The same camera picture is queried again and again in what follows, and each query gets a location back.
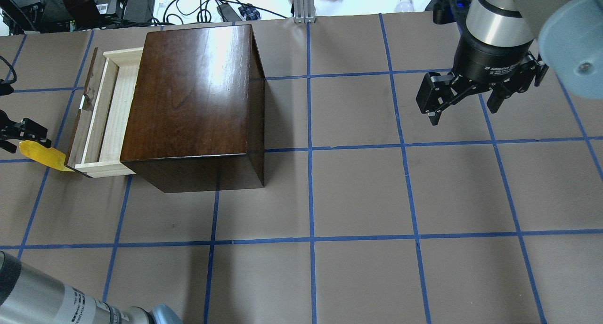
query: yellow plastic tab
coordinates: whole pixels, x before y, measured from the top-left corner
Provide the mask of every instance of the yellow plastic tab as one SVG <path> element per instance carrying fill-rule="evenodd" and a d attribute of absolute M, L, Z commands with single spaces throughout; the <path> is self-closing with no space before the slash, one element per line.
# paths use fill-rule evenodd
<path fill-rule="evenodd" d="M 30 159 L 58 171 L 73 171 L 65 166 L 65 153 L 56 148 L 45 148 L 34 141 L 19 142 L 19 151 Z"/>

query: open drawer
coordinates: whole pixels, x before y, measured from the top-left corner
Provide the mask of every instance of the open drawer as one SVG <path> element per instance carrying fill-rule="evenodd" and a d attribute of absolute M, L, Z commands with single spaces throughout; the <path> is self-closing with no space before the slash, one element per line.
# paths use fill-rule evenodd
<path fill-rule="evenodd" d="M 134 174 L 120 163 L 142 48 L 95 49 L 65 165 L 92 178 Z"/>
<path fill-rule="evenodd" d="M 166 193 L 263 187 L 264 86 L 249 25 L 96 49 L 65 165 L 91 178 L 136 173 Z"/>

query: black cord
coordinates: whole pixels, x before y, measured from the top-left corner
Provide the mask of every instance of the black cord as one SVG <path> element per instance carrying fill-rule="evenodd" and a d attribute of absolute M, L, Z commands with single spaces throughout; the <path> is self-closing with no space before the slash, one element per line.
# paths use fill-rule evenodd
<path fill-rule="evenodd" d="M 0 56 L 0 60 L 2 60 L 4 62 L 4 64 L 6 64 L 8 66 L 8 68 L 10 69 L 10 71 L 13 73 L 13 80 L 5 81 L 4 83 L 5 84 L 13 84 L 13 83 L 15 83 L 17 81 L 17 72 L 15 72 L 15 68 L 3 56 Z"/>
<path fill-rule="evenodd" d="M 127 19 L 119 19 L 117 17 L 113 17 L 104 22 L 101 30 L 107 30 L 108 25 L 114 25 L 114 28 L 128 28 L 128 27 L 149 27 L 149 26 L 159 26 L 159 25 L 174 25 L 170 22 L 160 22 L 157 18 L 151 18 L 147 22 L 133 22 Z"/>
<path fill-rule="evenodd" d="M 176 10 L 178 10 L 178 12 L 179 12 L 181 15 L 183 15 L 183 16 L 185 16 L 185 17 L 187 17 L 187 16 L 192 15 L 193 13 L 195 13 L 197 9 L 195 9 L 194 11 L 192 11 L 192 12 L 190 12 L 190 13 L 184 13 L 183 11 L 181 11 L 181 10 L 180 10 L 180 8 L 179 8 L 179 6 L 178 6 L 178 2 L 176 2 Z"/>
<path fill-rule="evenodd" d="M 162 19 L 162 21 L 167 22 L 168 10 L 170 10 L 170 7 L 172 5 L 174 5 L 174 3 L 176 3 L 176 5 L 177 5 L 178 1 L 179 0 L 172 0 L 172 2 L 170 2 L 168 4 L 168 6 L 165 8 L 165 11 L 163 13 L 163 19 Z M 199 10 L 199 13 L 196 16 L 197 17 L 197 22 L 210 22 L 211 21 L 211 13 L 209 13 L 209 10 L 208 10 L 207 7 L 209 6 L 209 2 L 212 1 L 212 0 L 205 0 L 205 2 L 203 2 L 203 0 L 199 0 L 199 1 L 200 1 L 199 8 L 196 9 L 196 10 Z M 285 19 L 287 18 L 284 15 L 280 15 L 279 13 L 276 13 L 276 12 L 271 11 L 271 10 L 267 10 L 265 8 L 262 8 L 262 7 L 257 7 L 257 6 L 254 6 L 252 4 L 243 4 L 239 0 L 235 0 L 235 1 L 232 1 L 232 0 L 213 0 L 213 1 L 215 1 L 218 5 L 219 4 L 223 4 L 224 2 L 228 2 L 228 3 L 231 3 L 231 4 L 240 4 L 241 6 L 244 6 L 244 7 L 252 7 L 254 9 L 256 9 L 256 10 L 262 10 L 262 11 L 265 11 L 265 12 L 268 12 L 268 13 L 272 13 L 273 15 L 276 15 L 276 16 L 281 17 L 281 18 L 285 18 Z"/>
<path fill-rule="evenodd" d="M 176 17 L 176 18 L 180 19 L 180 24 L 181 24 L 181 25 L 184 25 L 184 24 L 185 24 L 185 21 L 183 21 L 183 20 L 182 20 L 182 18 L 181 18 L 179 15 L 175 14 L 175 13 L 170 13 L 170 14 L 168 14 L 168 17 L 166 18 L 166 22 L 169 22 L 169 20 L 170 20 L 170 16 L 174 16 L 174 17 Z"/>

